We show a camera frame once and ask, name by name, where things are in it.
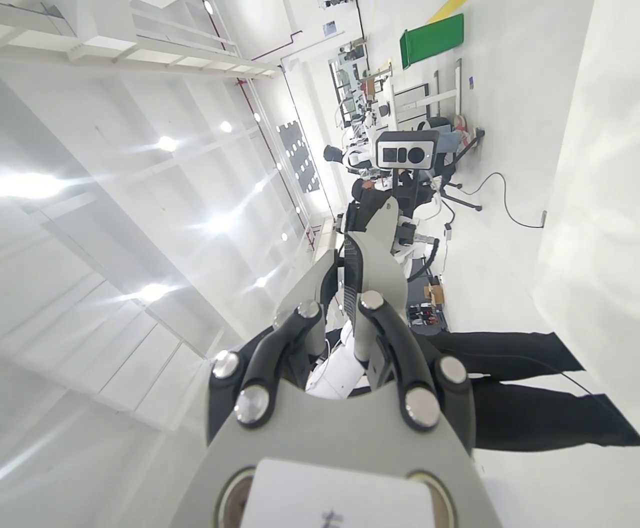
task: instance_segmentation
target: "yellow stripe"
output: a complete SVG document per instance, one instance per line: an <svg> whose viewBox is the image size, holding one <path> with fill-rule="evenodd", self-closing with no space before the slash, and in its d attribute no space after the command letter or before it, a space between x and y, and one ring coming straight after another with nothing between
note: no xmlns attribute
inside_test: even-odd
<svg viewBox="0 0 640 528"><path fill-rule="evenodd" d="M454 11L462 7L465 2L467 2L467 0L447 0L447 2L445 2L445 4L440 9L438 9L438 12L429 20L427 20L427 24L438 22L438 20L450 17L454 13Z"/></svg>

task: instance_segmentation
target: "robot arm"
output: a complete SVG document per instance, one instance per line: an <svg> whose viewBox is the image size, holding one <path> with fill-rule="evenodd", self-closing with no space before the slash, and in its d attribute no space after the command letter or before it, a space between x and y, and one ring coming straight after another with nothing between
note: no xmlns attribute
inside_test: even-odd
<svg viewBox="0 0 640 528"><path fill-rule="evenodd" d="M404 317L406 280L370 233L346 235L344 305L354 329L353 354L372 392L344 401L304 393L310 364L324 348L325 303L334 288L323 285L333 281L337 264L330 252L286 297L272 328L237 353L216 358L209 412L227 417L217 428L210 423L211 445L172 527L236 528L245 504L250 517L255 508L267 508L265 501L273 499L260 486L251 488L264 461L272 467L289 461L302 474L313 464L329 473L340 468L408 477L426 484L433 501L434 520L413 525L500 526L469 458L475 428L464 367L435 349L425 357ZM386 383L390 372L394 381ZM269 493L278 503L287 500L277 489ZM366 503L379 500L383 496ZM288 509L279 515L282 525L300 525Z"/></svg>

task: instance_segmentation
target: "metal bolt head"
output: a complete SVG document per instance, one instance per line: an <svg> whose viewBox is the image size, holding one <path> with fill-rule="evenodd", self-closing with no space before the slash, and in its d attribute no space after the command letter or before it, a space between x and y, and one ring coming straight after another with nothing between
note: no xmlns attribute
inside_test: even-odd
<svg viewBox="0 0 640 528"><path fill-rule="evenodd" d="M444 356L441 359L440 370L451 383L463 383L467 378L467 369L453 356Z"/></svg>
<svg viewBox="0 0 640 528"><path fill-rule="evenodd" d="M240 358L235 352L229 352L228 350L218 352L214 358L213 375L219 380L224 380L236 371L239 364Z"/></svg>
<svg viewBox="0 0 640 528"><path fill-rule="evenodd" d="M369 310L377 310L384 304L385 300L377 291L365 291L360 296L360 304Z"/></svg>
<svg viewBox="0 0 640 528"><path fill-rule="evenodd" d="M416 387L406 393L404 408L409 418L421 427L430 428L440 420L440 404L434 393Z"/></svg>
<svg viewBox="0 0 640 528"><path fill-rule="evenodd" d="M269 407L269 392L262 385L250 385L240 391L234 412L241 424L249 425L264 416Z"/></svg>
<svg viewBox="0 0 640 528"><path fill-rule="evenodd" d="M298 305L298 313L305 319L313 319L320 311L320 305L314 300L302 301Z"/></svg>

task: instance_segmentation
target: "floor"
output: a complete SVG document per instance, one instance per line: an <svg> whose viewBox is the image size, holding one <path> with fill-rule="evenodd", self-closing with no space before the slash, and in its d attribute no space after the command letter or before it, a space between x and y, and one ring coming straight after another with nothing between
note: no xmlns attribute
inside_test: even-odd
<svg viewBox="0 0 640 528"><path fill-rule="evenodd" d="M399 0L389 17L411 29L440 3L433 8L427 2L431 12L425 13L424 3ZM369 9L363 21L365 33L368 24L373 32L373 68L397 47L395 38L388 36L386 46L375 46L375 32L384 19L377 4L361 2ZM444 89L450 89L454 62L462 57L463 113L471 126L484 127L486 137L461 163L454 181L471 192L491 172L500 171L508 182L509 210L522 223L539 225L548 207L592 6L592 0L470 0L462 9L465 43L397 74L406 88L432 81L438 69ZM412 17L412 10L426 16ZM398 58L392 57L394 71L399 70ZM443 111L452 108L444 106ZM474 196L450 192L483 206L476 212L452 204L452 238L433 266L434 272L444 269L447 321L454 332L551 329L530 294L542 230L511 222L503 193L499 177L492 177ZM427 204L417 215L427 218L435 212L437 205ZM420 230L439 236L450 219L451 213L443 208ZM598 392L588 374L578 373L575 379ZM528 383L582 394L560 376ZM640 484L638 448L587 445L539 454L477 451L476 463L506 527L632 526L640 516L632 491Z"/></svg>

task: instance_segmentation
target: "person's leg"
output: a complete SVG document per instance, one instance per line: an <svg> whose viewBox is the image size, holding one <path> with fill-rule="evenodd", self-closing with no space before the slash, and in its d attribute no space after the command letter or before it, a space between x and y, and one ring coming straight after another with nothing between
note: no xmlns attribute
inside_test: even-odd
<svg viewBox="0 0 640 528"><path fill-rule="evenodd" d="M468 372L489 374L498 381L584 370L554 333L440 332L414 336L425 356L432 354L432 345L462 361Z"/></svg>
<svg viewBox="0 0 640 528"><path fill-rule="evenodd" d="M640 445L640 436L603 394L566 392L474 380L476 447L549 451L582 444Z"/></svg>
<svg viewBox="0 0 640 528"><path fill-rule="evenodd" d="M454 130L453 132L441 132L436 145L436 154L457 152L466 137L465 134L469 135L468 132L461 132L459 130Z"/></svg>

